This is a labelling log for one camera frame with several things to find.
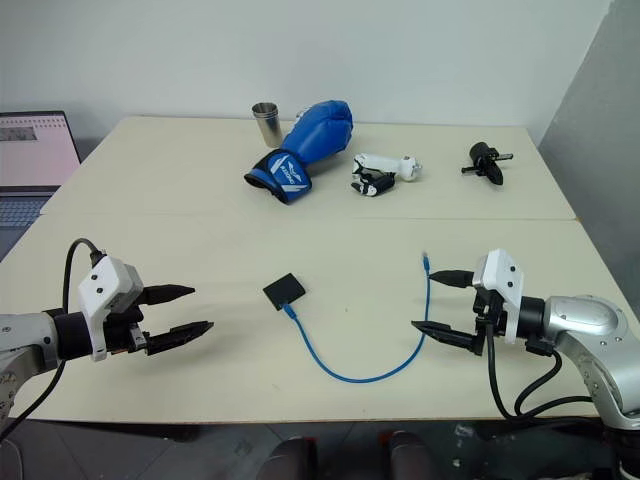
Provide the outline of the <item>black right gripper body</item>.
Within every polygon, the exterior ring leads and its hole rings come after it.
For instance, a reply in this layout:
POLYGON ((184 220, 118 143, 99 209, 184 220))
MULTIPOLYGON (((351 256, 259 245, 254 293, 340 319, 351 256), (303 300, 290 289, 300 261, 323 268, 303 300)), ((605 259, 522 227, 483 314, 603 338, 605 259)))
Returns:
POLYGON ((491 336, 504 336, 506 331, 507 312, 504 310, 505 300, 495 290, 480 287, 476 290, 472 310, 476 314, 475 336, 472 352, 481 356, 486 339, 491 336))

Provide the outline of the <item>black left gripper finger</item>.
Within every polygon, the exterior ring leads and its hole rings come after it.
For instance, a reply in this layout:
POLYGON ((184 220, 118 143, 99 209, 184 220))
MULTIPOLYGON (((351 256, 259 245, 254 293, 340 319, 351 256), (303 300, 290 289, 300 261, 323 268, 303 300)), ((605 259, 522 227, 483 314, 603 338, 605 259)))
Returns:
POLYGON ((166 284, 158 286, 144 287, 138 296, 139 305, 157 305, 168 303, 186 295, 193 294, 195 289, 192 287, 166 284))
POLYGON ((198 321, 171 328, 168 332, 150 335, 145 333, 145 352, 155 355, 167 350, 183 346, 204 335, 214 326, 213 322, 198 321))

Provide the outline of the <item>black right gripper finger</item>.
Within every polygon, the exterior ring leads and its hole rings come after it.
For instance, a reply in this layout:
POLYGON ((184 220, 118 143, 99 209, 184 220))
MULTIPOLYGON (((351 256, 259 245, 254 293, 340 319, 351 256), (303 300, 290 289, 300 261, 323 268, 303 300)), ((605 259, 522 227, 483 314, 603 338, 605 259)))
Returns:
POLYGON ((481 353, 481 336, 453 330, 450 325, 433 321, 412 321, 411 324, 421 333, 437 342, 467 350, 473 354, 481 353))
POLYGON ((474 272, 467 270, 440 270, 429 274, 429 279, 455 288, 465 289, 473 285, 474 272))

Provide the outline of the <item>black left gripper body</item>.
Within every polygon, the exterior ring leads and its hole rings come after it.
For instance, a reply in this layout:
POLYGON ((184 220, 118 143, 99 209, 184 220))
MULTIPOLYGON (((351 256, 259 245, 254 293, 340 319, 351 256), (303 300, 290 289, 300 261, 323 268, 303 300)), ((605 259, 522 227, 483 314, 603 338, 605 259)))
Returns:
POLYGON ((147 349, 147 333, 139 326, 144 320, 139 304, 139 300, 134 300, 123 312, 107 316, 103 327, 108 353, 134 353, 147 349))

